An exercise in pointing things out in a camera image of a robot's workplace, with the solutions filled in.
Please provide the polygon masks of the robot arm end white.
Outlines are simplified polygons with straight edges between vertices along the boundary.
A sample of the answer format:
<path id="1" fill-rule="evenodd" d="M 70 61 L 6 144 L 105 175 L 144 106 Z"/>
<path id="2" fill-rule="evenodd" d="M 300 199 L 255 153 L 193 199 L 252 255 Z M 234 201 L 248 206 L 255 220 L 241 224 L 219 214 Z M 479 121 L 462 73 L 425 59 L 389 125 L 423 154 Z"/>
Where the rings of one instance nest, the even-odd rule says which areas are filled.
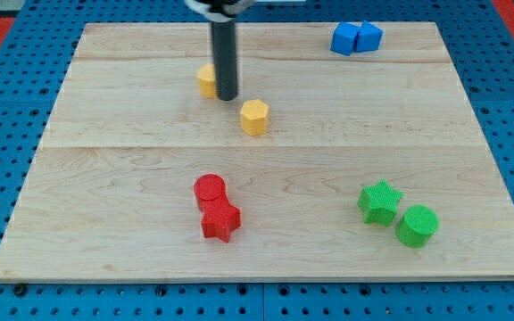
<path id="1" fill-rule="evenodd" d="M 228 22 L 254 4 L 254 0 L 185 0 L 185 5 L 211 22 Z"/>

